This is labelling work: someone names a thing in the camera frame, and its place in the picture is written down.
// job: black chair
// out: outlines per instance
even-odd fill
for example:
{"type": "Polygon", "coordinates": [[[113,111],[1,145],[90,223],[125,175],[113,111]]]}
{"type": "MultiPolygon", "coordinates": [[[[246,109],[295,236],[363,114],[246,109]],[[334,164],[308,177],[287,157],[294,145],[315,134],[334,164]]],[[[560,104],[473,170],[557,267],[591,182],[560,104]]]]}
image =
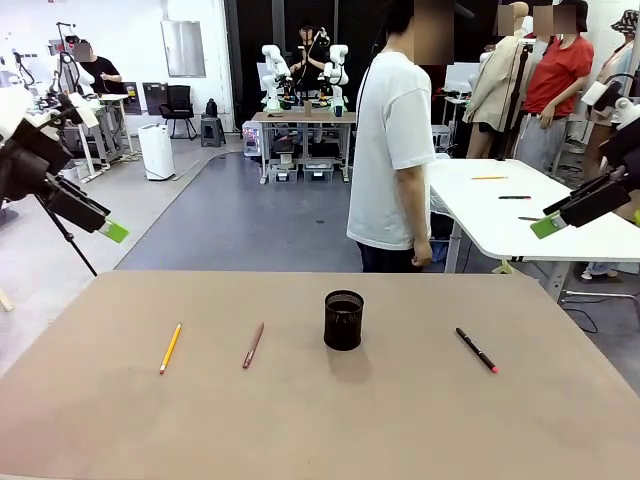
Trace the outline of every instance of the black chair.
{"type": "Polygon", "coordinates": [[[198,136],[196,128],[191,123],[193,115],[193,104],[191,103],[191,87],[188,85],[169,85],[167,86],[167,103],[160,105],[160,114],[166,121],[164,124],[173,120],[173,133],[171,138],[176,134],[176,121],[184,120],[187,126],[187,135],[189,140],[193,141],[198,136]],[[193,129],[193,137],[191,137],[191,127],[193,129]]]}

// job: mesh pen cup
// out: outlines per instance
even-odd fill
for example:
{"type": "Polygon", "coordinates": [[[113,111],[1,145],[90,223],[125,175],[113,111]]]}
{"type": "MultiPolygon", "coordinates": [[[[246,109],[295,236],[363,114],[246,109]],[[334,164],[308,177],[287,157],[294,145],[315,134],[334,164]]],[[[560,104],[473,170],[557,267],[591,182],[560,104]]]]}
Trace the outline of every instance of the mesh pen cup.
{"type": "Polygon", "coordinates": [[[348,290],[338,290],[324,300],[324,343],[334,350],[353,350],[361,341],[364,300],[348,290]]]}

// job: concrete floor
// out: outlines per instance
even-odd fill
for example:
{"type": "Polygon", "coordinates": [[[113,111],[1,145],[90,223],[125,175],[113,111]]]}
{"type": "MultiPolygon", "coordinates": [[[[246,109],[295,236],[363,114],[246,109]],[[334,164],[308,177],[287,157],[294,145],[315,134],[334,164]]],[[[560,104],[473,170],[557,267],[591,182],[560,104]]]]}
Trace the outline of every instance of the concrete floor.
{"type": "MultiPolygon", "coordinates": [[[[349,185],[339,175],[328,184],[300,180],[260,186],[257,179],[257,165],[240,154],[213,159],[117,268],[360,271],[359,252],[345,236],[349,185]]],[[[489,273],[498,266],[499,262],[469,246],[465,239],[458,272],[489,273]]],[[[543,279],[549,265],[519,268],[543,279]]],[[[429,268],[431,272],[442,270],[442,264],[429,268]]],[[[624,274],[620,278],[621,283],[607,285],[582,285],[571,279],[569,288],[640,292],[640,278],[624,274]]],[[[590,338],[640,394],[640,327],[632,305],[616,300],[572,307],[593,317],[600,333],[590,338]]],[[[570,315],[578,325],[593,328],[584,315],[570,315]]]]}
{"type": "MultiPolygon", "coordinates": [[[[201,148],[199,140],[174,140],[176,172],[193,166],[177,181],[148,182],[139,161],[116,164],[83,185],[131,232],[117,245],[100,234],[89,235],[67,225],[94,268],[98,272],[112,270],[211,157],[242,149],[239,137],[228,136],[227,141],[222,148],[201,148]]],[[[18,215],[10,215],[0,226],[0,288],[16,308],[10,313],[0,308],[0,375],[93,278],[33,197],[10,204],[9,210],[18,215]]]]}

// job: person's hand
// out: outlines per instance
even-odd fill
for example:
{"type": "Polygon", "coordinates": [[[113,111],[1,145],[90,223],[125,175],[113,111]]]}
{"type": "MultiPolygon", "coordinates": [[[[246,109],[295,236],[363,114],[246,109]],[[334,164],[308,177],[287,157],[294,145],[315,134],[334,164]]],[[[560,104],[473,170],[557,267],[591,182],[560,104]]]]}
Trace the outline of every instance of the person's hand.
{"type": "Polygon", "coordinates": [[[433,251],[431,250],[431,245],[429,244],[428,239],[416,240],[413,243],[413,250],[415,251],[415,255],[413,260],[411,260],[411,263],[413,263],[414,267],[424,267],[431,263],[433,251]]]}
{"type": "Polygon", "coordinates": [[[553,122],[553,117],[556,114],[556,107],[553,104],[549,104],[544,107],[544,110],[540,113],[540,127],[549,128],[553,122]]]}

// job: black shirt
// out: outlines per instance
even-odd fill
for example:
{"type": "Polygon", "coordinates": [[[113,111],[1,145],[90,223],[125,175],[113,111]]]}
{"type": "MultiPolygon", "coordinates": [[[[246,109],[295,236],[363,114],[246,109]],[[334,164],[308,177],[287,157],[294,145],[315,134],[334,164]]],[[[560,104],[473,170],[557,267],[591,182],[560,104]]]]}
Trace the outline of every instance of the black shirt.
{"type": "MultiPolygon", "coordinates": [[[[313,58],[316,62],[327,63],[329,62],[329,48],[321,47],[316,43],[311,48],[308,56],[313,58]]],[[[302,50],[298,49],[294,55],[293,63],[302,62],[302,58],[302,50]]],[[[318,77],[321,73],[322,70],[307,61],[300,70],[293,74],[296,90],[303,92],[307,90],[320,90],[318,77]]]]}
{"type": "Polygon", "coordinates": [[[82,68],[84,68],[89,75],[92,75],[95,82],[91,84],[96,93],[115,93],[118,95],[124,94],[124,85],[118,82],[112,82],[111,80],[102,80],[100,75],[106,73],[107,75],[120,75],[116,67],[113,66],[109,60],[104,57],[98,57],[95,62],[80,62],[82,68]]]}

